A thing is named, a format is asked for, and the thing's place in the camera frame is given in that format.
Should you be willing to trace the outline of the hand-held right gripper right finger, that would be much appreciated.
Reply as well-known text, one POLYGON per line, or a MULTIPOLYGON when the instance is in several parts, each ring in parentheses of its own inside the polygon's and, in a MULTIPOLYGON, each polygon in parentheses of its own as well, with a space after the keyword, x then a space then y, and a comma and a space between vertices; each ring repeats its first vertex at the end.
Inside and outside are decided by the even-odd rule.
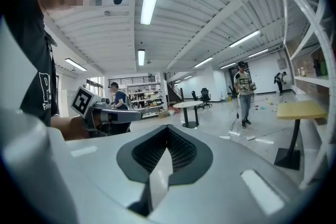
POLYGON ((170 186, 149 223, 271 223, 300 195, 295 182, 249 148, 195 129, 178 130, 213 153, 195 183, 170 186))

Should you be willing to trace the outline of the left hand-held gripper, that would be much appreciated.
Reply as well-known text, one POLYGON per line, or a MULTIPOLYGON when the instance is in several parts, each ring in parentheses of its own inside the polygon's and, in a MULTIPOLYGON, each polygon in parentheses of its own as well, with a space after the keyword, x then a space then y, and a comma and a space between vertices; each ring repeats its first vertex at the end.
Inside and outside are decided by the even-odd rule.
POLYGON ((142 114, 138 111, 109 109, 109 99, 96 95, 82 86, 78 88, 70 107, 83 118, 91 137, 106 136, 95 127, 93 116, 98 110, 101 110, 102 123, 129 123, 142 119, 142 114))

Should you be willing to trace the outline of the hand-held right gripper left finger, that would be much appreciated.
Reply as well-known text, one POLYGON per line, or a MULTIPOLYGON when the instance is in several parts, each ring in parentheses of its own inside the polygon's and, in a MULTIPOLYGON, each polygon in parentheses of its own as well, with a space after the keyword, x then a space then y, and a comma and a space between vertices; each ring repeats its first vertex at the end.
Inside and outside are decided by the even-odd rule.
POLYGON ((167 223, 165 126, 67 143, 83 185, 75 201, 80 223, 167 223))

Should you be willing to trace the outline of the person's left hand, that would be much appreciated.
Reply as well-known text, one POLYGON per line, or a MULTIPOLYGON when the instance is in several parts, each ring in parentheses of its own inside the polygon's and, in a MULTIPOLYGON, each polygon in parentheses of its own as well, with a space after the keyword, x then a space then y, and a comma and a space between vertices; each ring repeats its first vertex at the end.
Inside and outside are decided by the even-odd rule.
POLYGON ((87 139, 91 138, 92 134, 99 134, 101 131, 101 120, 100 120, 100 112, 93 111, 91 115, 91 119, 94 124, 94 131, 89 130, 86 126, 85 120, 81 116, 73 117, 70 120, 70 134, 73 135, 74 139, 87 139))

